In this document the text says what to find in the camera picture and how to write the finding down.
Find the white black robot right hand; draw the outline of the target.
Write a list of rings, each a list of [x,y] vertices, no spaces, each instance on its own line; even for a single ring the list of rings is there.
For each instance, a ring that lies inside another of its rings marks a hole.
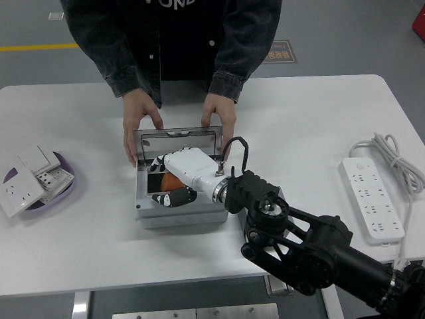
[[[226,176],[217,176],[218,164],[199,148],[182,148],[179,151],[158,156],[151,164],[151,171],[167,170],[178,178],[183,186],[152,195],[152,199],[165,207],[180,207],[192,203],[201,192],[216,202],[224,187]]]

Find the person's left hand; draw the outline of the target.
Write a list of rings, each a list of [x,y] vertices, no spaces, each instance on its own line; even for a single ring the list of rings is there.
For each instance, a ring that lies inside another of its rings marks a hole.
[[[208,93],[203,105],[201,126],[210,126],[213,114],[216,114],[220,119],[222,125],[222,146],[225,146],[234,137],[234,126],[236,123],[234,101],[224,96]]]

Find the person's right hand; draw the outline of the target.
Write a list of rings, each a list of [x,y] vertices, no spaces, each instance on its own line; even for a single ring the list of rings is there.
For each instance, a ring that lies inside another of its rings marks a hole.
[[[148,116],[156,129],[163,128],[163,120],[152,98],[138,88],[122,96],[124,105],[123,129],[124,150],[133,167],[136,166],[138,156],[134,140],[134,132],[139,130],[141,120]]]

